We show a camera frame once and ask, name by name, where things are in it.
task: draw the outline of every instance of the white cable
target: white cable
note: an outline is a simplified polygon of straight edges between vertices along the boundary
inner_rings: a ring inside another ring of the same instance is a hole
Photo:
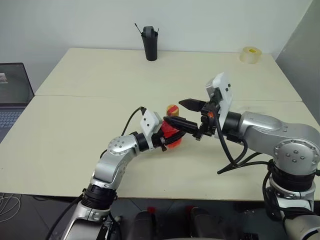
[[[16,197],[16,196],[13,196],[13,195],[12,195],[12,196],[6,196],[6,197],[2,197],[1,200],[3,200],[3,199],[8,199],[8,200],[6,201],[4,207],[6,207],[7,203],[10,201],[10,199],[17,199],[17,203],[19,204],[19,206],[18,206],[16,212],[15,212],[12,216],[10,216],[10,217],[8,217],[8,218],[6,218],[6,219],[4,219],[4,220],[0,220],[0,223],[1,223],[1,222],[6,222],[6,221],[8,221],[9,219],[12,219],[12,218],[19,212],[20,206],[21,206],[20,199],[19,199],[18,197]],[[3,215],[3,214],[6,214],[8,211],[10,211],[11,209],[13,209],[16,205],[17,205],[17,204],[15,204],[12,208],[10,208],[9,210],[7,210],[6,212],[1,213],[0,216]]]

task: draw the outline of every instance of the laptop keyboard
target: laptop keyboard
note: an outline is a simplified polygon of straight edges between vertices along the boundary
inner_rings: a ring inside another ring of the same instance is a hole
[[[11,128],[22,111],[0,111],[0,128]]]

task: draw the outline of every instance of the table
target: table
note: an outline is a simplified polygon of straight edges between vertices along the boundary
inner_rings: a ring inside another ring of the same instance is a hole
[[[37,95],[0,144],[2,192],[50,196],[78,196],[89,184],[100,153],[123,127],[137,106],[164,115],[178,97],[121,97]],[[231,111],[270,114],[285,122],[305,123],[320,130],[302,102],[235,100]],[[200,122],[200,114],[180,108],[180,115]],[[139,131],[141,115],[127,133]],[[241,146],[228,142],[235,156]],[[261,155],[257,160],[269,160]],[[119,197],[208,200],[262,200],[266,166],[250,166],[222,175],[228,164],[220,142],[204,136],[183,137],[179,147],[145,152],[129,163],[118,189]],[[315,182],[320,186],[320,178]],[[320,190],[315,193],[320,200]]]
[[[159,51],[147,61],[141,50],[88,48],[69,49],[35,94],[206,100],[205,84],[221,72],[234,100],[302,101],[270,54],[246,64],[239,53]]]

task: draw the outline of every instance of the gray wall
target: gray wall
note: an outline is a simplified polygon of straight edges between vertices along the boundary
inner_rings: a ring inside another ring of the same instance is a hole
[[[276,62],[320,124],[320,0],[313,0]]]
[[[0,62],[24,62],[36,90],[68,48],[141,49],[134,22],[160,28],[161,50],[239,52],[256,46],[276,58],[310,3],[0,0]]]

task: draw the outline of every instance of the floor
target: floor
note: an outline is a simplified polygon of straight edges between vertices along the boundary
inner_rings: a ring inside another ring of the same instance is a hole
[[[57,200],[43,200],[42,198],[36,200],[28,195],[22,195],[20,201],[20,210],[12,219],[1,222],[14,212],[6,213],[10,215],[0,215],[0,239],[44,240],[51,225],[68,205],[67,202]],[[9,209],[14,203],[13,199],[6,209]],[[162,240],[188,237],[186,206],[206,209],[233,228],[242,229],[246,233],[258,233],[260,240],[287,239],[281,223],[271,221],[264,209],[238,212],[234,210],[234,202],[231,201],[119,198],[113,203],[111,212],[113,216],[123,217],[121,227],[123,239],[126,239],[136,214],[146,210],[147,207],[155,207],[158,239]],[[61,239],[73,209],[61,220],[53,232],[52,240]]]

